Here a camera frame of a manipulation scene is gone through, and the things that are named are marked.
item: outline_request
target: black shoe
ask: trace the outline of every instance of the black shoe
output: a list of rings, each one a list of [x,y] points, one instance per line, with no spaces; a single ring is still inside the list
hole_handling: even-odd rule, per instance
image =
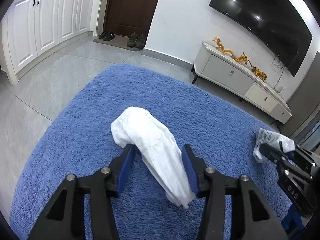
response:
[[[130,35],[130,39],[128,40],[127,46],[133,48],[136,46],[138,35],[133,33]]]
[[[113,32],[109,32],[108,34],[106,34],[106,36],[103,37],[104,41],[111,41],[112,39],[114,39],[116,36]]]
[[[139,35],[136,43],[136,48],[143,49],[146,45],[147,38],[145,36]]]
[[[102,40],[110,31],[104,31],[101,35],[99,35],[99,39]]]

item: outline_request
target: wall-mounted tv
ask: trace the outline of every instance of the wall-mounted tv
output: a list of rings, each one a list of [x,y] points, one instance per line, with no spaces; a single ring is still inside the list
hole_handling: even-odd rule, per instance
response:
[[[257,36],[296,75],[312,35],[289,0],[211,0],[209,5]]]

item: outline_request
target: blue fuzzy blanket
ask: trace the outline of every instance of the blue fuzzy blanket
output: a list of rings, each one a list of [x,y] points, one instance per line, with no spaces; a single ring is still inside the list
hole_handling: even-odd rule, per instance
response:
[[[290,201],[277,185],[275,166],[252,156],[257,130],[268,126],[195,86],[132,65],[113,65],[81,90],[60,113],[33,150],[17,185],[10,225],[28,237],[46,202],[67,174],[90,175],[119,155],[111,123],[129,106],[150,111],[165,124],[181,148],[221,173],[248,174],[282,219]],[[231,202],[226,198],[224,239],[230,237]],[[92,239],[88,202],[86,239]],[[170,203],[140,155],[136,155],[125,190],[112,205],[120,239],[196,239],[204,199],[188,210]]]

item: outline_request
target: tv stand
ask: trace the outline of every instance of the tv stand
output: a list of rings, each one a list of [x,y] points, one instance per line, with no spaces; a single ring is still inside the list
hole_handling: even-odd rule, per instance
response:
[[[257,78],[248,67],[223,55],[204,41],[191,71],[196,74],[192,84],[198,77],[205,78],[247,100],[283,124],[292,116],[286,102],[273,88]]]

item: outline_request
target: brown door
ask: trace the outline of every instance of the brown door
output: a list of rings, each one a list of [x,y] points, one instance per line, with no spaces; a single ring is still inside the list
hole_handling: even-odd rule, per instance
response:
[[[148,35],[158,0],[109,0],[104,30]]]

